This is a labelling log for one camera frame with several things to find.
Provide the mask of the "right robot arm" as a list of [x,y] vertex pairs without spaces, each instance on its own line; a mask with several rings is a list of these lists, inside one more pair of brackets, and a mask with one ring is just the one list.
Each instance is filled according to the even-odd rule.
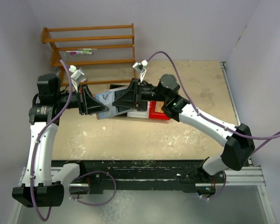
[[183,98],[179,89],[180,85],[171,74],[162,75],[157,86],[141,84],[134,78],[112,104],[134,109],[141,101],[163,102],[161,109],[168,118],[190,125],[218,142],[223,152],[203,161],[198,171],[202,182],[210,182],[215,174],[227,169],[240,171],[255,149],[249,126],[226,123],[201,111]]

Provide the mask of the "pink leather card holder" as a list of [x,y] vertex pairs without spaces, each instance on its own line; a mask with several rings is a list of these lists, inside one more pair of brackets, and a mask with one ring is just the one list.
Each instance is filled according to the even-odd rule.
[[115,99],[127,89],[127,86],[109,89],[106,91],[97,92],[94,94],[94,98],[108,108],[108,111],[97,113],[97,119],[108,119],[117,115],[130,112],[131,108],[125,108],[120,106],[113,106],[112,103]]

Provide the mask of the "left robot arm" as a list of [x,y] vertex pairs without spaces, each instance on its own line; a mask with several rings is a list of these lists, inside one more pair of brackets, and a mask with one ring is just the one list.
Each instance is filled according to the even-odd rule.
[[71,93],[60,90],[61,81],[55,74],[38,77],[38,93],[29,110],[31,144],[28,164],[19,187],[12,197],[27,208],[58,207],[65,188],[73,180],[82,183],[87,177],[84,165],[68,162],[55,174],[51,173],[52,152],[60,117],[65,109],[77,108],[81,115],[106,112],[108,107],[96,100],[87,85]]

